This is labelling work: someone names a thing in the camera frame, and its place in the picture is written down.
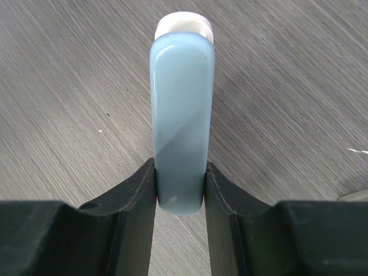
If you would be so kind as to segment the light blue stapler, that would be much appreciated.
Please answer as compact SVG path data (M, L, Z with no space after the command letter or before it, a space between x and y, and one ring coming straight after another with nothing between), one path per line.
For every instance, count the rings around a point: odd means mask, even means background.
M155 175L160 207L202 206L215 68L214 35L202 15L178 11L158 23L149 55Z

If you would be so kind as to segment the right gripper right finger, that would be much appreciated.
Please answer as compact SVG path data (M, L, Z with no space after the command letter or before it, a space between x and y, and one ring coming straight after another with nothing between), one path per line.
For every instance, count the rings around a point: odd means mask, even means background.
M205 213L213 275L366 275L367 203L273 206L208 163Z

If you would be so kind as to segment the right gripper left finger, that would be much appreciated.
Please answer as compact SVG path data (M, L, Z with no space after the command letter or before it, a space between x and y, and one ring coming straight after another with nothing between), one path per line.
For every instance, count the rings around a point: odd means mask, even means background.
M75 208L1 202L2 275L147 275L156 209L154 160Z

